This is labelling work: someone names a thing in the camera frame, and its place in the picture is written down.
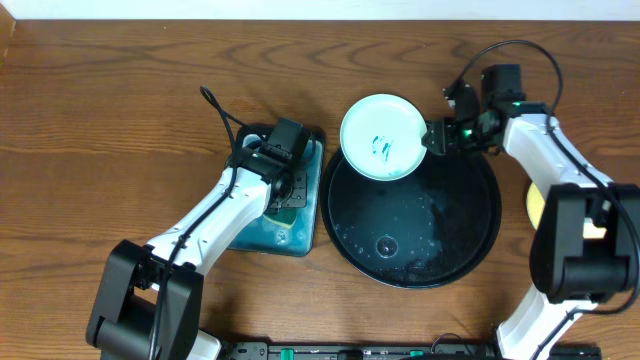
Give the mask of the green yellow sponge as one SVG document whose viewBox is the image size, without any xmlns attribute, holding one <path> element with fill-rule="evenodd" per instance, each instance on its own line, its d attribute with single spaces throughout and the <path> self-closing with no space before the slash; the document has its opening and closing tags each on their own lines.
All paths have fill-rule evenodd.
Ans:
<svg viewBox="0 0 640 360">
<path fill-rule="evenodd" d="M 296 222 L 297 211 L 295 209 L 280 209 L 277 212 L 265 213 L 263 217 L 279 227 L 290 229 Z"/>
</svg>

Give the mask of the yellow plate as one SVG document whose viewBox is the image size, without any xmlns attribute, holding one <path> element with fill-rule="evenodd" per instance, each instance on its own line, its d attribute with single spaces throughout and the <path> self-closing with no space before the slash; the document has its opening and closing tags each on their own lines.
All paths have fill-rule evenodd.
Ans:
<svg viewBox="0 0 640 360">
<path fill-rule="evenodd" d="M 531 225 L 537 230 L 544 210 L 545 200 L 534 183 L 529 185 L 525 205 Z M 585 219 L 583 226 L 583 237 L 585 239 L 603 239 L 605 234 L 605 228 L 595 226 L 590 218 Z"/>
</svg>

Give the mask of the light blue plate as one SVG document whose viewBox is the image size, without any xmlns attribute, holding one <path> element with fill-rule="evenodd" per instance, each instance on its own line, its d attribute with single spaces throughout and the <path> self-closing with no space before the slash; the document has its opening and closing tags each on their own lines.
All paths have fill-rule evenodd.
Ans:
<svg viewBox="0 0 640 360">
<path fill-rule="evenodd" d="M 340 146 L 349 165 L 376 181 L 395 181 L 418 168 L 426 156 L 427 126 L 408 100 L 374 94 L 358 100 L 343 117 Z"/>
</svg>

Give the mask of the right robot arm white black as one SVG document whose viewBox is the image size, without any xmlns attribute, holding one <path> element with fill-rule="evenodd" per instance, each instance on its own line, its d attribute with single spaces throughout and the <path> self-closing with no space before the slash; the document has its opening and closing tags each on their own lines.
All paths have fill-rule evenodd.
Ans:
<svg viewBox="0 0 640 360">
<path fill-rule="evenodd" d="M 546 359 L 580 317 L 617 315 L 637 301 L 639 188 L 594 169 L 550 110 L 515 102 L 462 121 L 433 121 L 422 144 L 435 155 L 496 146 L 544 198 L 529 256 L 533 284 L 497 329 L 502 357 Z"/>
</svg>

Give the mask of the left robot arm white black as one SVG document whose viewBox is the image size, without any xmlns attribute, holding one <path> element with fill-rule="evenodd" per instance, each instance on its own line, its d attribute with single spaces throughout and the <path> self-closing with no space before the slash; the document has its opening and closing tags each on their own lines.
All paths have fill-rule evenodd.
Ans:
<svg viewBox="0 0 640 360">
<path fill-rule="evenodd" d="M 215 359 L 219 339 L 199 327 L 204 278 L 237 235 L 273 205 L 302 207 L 304 171 L 268 181 L 227 168 L 211 192 L 166 232 L 107 257 L 86 342 L 104 359 Z"/>
</svg>

